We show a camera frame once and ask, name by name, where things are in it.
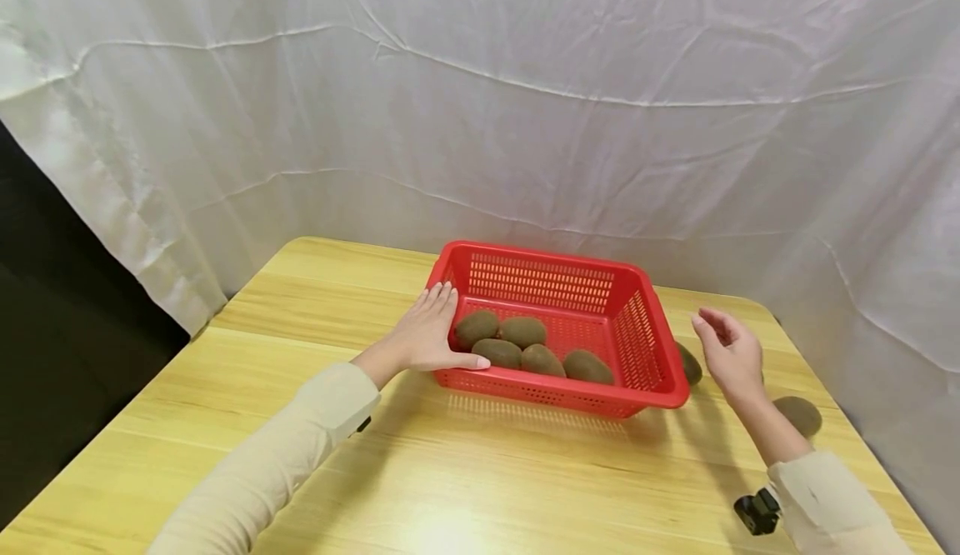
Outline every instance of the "red plastic basket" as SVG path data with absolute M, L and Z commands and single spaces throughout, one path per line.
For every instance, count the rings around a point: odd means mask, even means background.
M 663 307 L 637 267 L 460 241 L 443 247 L 427 285 L 446 281 L 460 293 L 454 323 L 478 309 L 501 320 L 536 317 L 558 358 L 586 348 L 610 366 L 615 384 L 491 367 L 435 372 L 441 386 L 611 418 L 629 418 L 644 408 L 680 408 L 690 395 Z M 448 340 L 462 351 L 453 332 Z

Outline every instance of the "black clip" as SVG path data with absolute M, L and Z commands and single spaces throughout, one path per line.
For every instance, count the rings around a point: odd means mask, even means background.
M 747 494 L 737 499 L 733 504 L 733 511 L 737 512 L 740 522 L 747 526 L 750 534 L 760 536 L 774 533 L 781 509 L 770 491 L 760 489 L 757 494 Z

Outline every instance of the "kiwi on table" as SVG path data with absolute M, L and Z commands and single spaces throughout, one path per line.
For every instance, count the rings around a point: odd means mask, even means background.
M 520 353 L 520 369 L 524 372 L 545 373 L 558 378 L 567 377 L 560 359 L 557 359 L 557 355 L 543 345 L 531 345 L 523 349 L 523 353 Z
M 457 337 L 461 348 L 473 348 L 479 340 L 497 336 L 499 329 L 500 321 L 497 320 L 497 314 L 486 309 L 478 309 L 457 322 L 453 335 Z
M 500 338 L 520 348 L 543 345 L 546 342 L 546 327 L 536 317 L 507 317 L 500 323 Z
M 576 348 L 563 359 L 563 371 L 567 378 L 586 380 L 588 383 L 613 384 L 613 370 L 587 349 Z
M 823 416 L 820 415 L 820 410 L 806 398 L 780 397 L 774 405 L 804 438 L 810 438 L 819 433 L 820 428 L 823 427 Z
M 499 368 L 520 369 L 520 347 L 513 342 L 498 338 L 481 338 L 473 345 L 473 349 L 470 349 L 470 353 L 490 359 L 491 365 Z
M 700 362 L 690 353 L 687 347 L 677 342 L 677 349 L 680 351 L 680 358 L 683 361 L 683 376 L 687 377 L 690 386 L 696 386 L 703 379 L 703 367 Z

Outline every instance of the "wooden table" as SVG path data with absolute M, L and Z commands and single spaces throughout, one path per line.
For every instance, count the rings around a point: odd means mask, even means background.
M 287 245 L 0 534 L 0 553 L 141 553 L 179 501 L 298 386 L 352 358 L 414 300 L 436 256 L 316 238 Z M 917 553 L 942 553 L 774 317 L 658 289 L 699 357 L 701 304 L 744 320 L 772 397 L 816 403 L 816 437 Z M 731 504 L 764 466 L 709 378 L 682 409 L 625 422 L 441 389 L 407 372 L 260 537 L 255 553 L 794 553 Z

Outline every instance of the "left hand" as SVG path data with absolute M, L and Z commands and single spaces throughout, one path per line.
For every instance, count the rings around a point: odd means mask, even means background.
M 425 289 L 397 326 L 353 360 L 380 388 L 403 370 L 486 370 L 490 360 L 451 351 L 447 335 L 457 311 L 457 289 L 449 282 Z

